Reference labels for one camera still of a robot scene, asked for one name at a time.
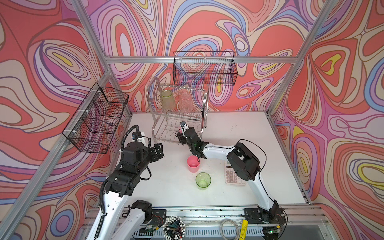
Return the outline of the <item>clear pink cup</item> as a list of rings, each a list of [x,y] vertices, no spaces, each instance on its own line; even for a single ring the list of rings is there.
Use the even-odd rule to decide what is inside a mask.
[[[194,110],[192,95],[188,91],[184,91],[179,97],[179,109],[182,113],[191,113]]]

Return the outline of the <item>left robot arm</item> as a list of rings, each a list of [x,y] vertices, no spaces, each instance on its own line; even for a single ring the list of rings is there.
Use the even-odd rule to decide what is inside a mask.
[[[100,210],[87,236],[89,240],[129,240],[139,226],[151,221],[152,204],[136,200],[131,204],[124,222],[118,225],[135,188],[146,180],[141,174],[149,168],[150,163],[163,157],[162,144],[152,144],[137,125],[128,129],[121,142],[120,161],[101,185]]]

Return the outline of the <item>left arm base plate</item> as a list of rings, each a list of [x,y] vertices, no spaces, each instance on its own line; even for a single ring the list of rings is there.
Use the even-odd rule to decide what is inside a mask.
[[[136,213],[139,211],[144,214],[143,220],[140,225],[152,225],[161,227],[166,221],[167,210],[166,209],[154,209],[152,213],[143,212],[141,209],[134,209]]]

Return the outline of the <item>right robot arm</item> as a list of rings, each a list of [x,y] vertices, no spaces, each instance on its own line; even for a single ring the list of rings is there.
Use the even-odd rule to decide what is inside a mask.
[[[257,199],[260,218],[264,222],[273,222],[280,217],[285,222],[287,214],[279,203],[274,200],[264,186],[261,178],[263,167],[253,152],[238,140],[233,146],[218,146],[204,142],[199,138],[193,127],[184,127],[176,131],[181,144],[189,147],[191,154],[198,159],[218,159],[229,162],[235,174],[246,181]]]

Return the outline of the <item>green translucent cup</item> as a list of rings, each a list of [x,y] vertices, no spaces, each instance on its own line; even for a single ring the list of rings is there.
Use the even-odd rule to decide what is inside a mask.
[[[162,104],[163,104],[163,109],[166,111],[171,111],[175,108],[176,103],[175,103],[175,98],[170,90],[164,90],[162,91]]]
[[[196,181],[197,186],[200,189],[206,189],[212,183],[211,176],[208,173],[205,173],[205,172],[198,173],[196,175],[195,181]]]

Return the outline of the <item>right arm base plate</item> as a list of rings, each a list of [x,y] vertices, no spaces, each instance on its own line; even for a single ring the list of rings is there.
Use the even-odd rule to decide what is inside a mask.
[[[286,214],[278,208],[275,216],[271,218],[269,212],[260,208],[244,208],[244,217],[249,224],[284,225],[287,223]]]

